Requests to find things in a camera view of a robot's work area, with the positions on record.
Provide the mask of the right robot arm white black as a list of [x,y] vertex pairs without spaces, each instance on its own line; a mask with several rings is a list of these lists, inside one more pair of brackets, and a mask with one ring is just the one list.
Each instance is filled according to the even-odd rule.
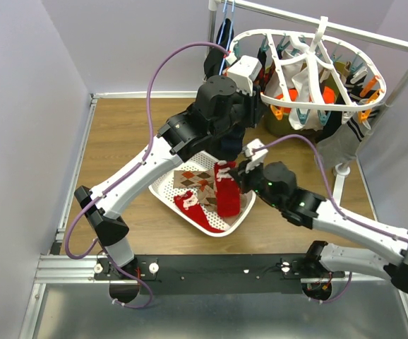
[[242,192],[252,191],[278,210],[287,222],[320,230],[354,242],[355,248],[314,242],[303,259],[313,277],[323,272],[349,271],[389,281],[408,294],[408,229],[386,225],[339,207],[332,200],[297,185],[296,175],[282,162],[229,171]]

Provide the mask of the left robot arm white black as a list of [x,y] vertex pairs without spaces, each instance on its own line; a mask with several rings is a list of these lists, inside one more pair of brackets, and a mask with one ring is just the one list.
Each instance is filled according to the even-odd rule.
[[135,254],[121,214],[155,180],[205,151],[235,160],[247,128],[260,121],[260,88],[248,76],[211,76],[185,111],[168,118],[139,154],[102,183],[79,186],[74,196],[120,279],[134,272]]

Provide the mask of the navy santa sock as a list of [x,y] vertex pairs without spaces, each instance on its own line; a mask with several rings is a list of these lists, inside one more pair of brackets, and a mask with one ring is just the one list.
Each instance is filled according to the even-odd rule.
[[221,160],[234,161],[239,156],[243,148],[243,139],[246,129],[234,126],[220,141]]

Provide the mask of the white round clip hanger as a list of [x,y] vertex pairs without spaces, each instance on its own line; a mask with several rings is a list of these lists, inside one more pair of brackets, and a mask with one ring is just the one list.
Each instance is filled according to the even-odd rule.
[[[319,111],[335,110],[355,113],[365,112],[374,108],[385,97],[387,92],[387,85],[380,74],[380,71],[366,53],[340,38],[326,35],[325,31],[328,28],[328,18],[322,16],[317,20],[317,28],[314,33],[274,29],[247,30],[233,38],[229,46],[229,56],[226,57],[226,63],[230,67],[242,57],[236,52],[236,47],[240,41],[247,37],[260,35],[264,38],[263,41],[266,43],[267,50],[271,53],[272,60],[274,61],[274,72],[279,77],[280,87],[282,88],[284,95],[282,100],[277,100],[274,97],[265,95],[264,90],[260,94],[263,103],[277,107],[291,107],[307,110],[315,109]],[[277,45],[274,41],[275,37],[284,37],[288,39],[292,47],[298,50],[298,54],[290,59],[280,59],[277,52]],[[363,65],[366,66],[368,72],[373,75],[373,79],[367,85],[368,90],[376,89],[372,99],[368,99],[365,104],[357,104],[350,98],[348,89],[345,88],[341,77],[337,73],[334,62],[328,54],[328,50],[325,47],[326,42],[330,42],[337,47],[348,49],[363,61]],[[311,92],[310,102],[292,102],[285,85],[282,67],[290,64],[297,64],[300,61],[304,61],[304,64],[308,67],[308,82]],[[323,71],[334,79],[340,95],[344,100],[343,105],[326,103],[323,99],[323,93],[320,90],[320,76]]]

